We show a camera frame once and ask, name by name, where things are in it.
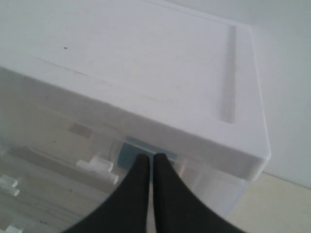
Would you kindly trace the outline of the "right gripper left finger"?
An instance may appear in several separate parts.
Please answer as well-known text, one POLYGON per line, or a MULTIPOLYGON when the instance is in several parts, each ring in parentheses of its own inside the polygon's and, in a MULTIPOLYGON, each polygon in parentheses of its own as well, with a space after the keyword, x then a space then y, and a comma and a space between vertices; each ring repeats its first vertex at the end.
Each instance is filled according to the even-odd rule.
POLYGON ((66 233, 145 233, 149 203, 150 158, 139 154, 116 190, 66 233))

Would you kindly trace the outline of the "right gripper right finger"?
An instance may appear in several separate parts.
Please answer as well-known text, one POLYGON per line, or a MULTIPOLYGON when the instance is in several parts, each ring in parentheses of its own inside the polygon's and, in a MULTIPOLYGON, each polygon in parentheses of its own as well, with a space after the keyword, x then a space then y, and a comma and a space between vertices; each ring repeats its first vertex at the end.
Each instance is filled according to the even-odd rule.
POLYGON ((206 207, 182 182, 167 156, 153 163, 153 202, 158 233, 234 233, 236 227, 206 207))

